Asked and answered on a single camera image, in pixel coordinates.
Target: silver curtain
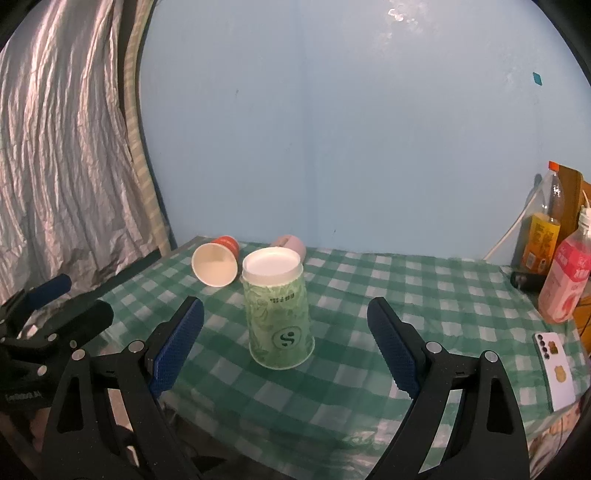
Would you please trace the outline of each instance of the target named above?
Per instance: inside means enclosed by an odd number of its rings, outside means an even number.
[[[123,0],[45,0],[0,53],[0,303],[155,249],[117,91]]]

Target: table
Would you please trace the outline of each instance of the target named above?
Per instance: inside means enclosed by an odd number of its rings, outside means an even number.
[[[384,296],[425,340],[448,351],[499,354],[528,439],[552,413],[532,334],[555,331],[564,344],[577,397],[589,370],[574,322],[550,326],[507,273],[483,261],[309,249],[304,263],[316,348],[288,371],[258,365],[248,351],[242,284],[197,281],[193,247],[162,259],[103,299],[115,312],[103,333],[119,348],[146,339],[188,295],[204,302],[206,323],[163,400],[185,419],[241,453],[295,479],[362,479],[410,405],[399,391],[366,322],[368,302]],[[241,244],[241,257],[264,247]],[[423,468],[436,465],[452,430],[459,392],[450,394]]]

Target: cup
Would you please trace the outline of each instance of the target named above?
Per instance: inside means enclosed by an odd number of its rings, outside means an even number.
[[[236,239],[224,235],[199,245],[191,258],[195,276],[210,287],[225,287],[238,275],[240,247]]]
[[[273,370],[305,362],[314,336],[299,254],[284,247],[257,250],[242,262],[241,280],[254,360]]]
[[[272,244],[272,247],[285,247],[293,250],[300,256],[300,260],[304,263],[304,259],[306,258],[306,246],[304,242],[302,242],[299,238],[294,235],[283,235],[275,240]]]

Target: yellow bottle label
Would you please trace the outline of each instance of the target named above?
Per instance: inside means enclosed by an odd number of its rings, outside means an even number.
[[[548,273],[556,248],[560,224],[551,223],[549,217],[536,213],[531,217],[530,237],[521,259],[521,268],[532,273]]]

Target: pink bottle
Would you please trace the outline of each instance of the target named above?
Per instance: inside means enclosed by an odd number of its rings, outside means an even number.
[[[591,271],[591,208],[581,209],[579,229],[556,249],[548,278],[544,282],[538,310],[549,323],[571,318]]]

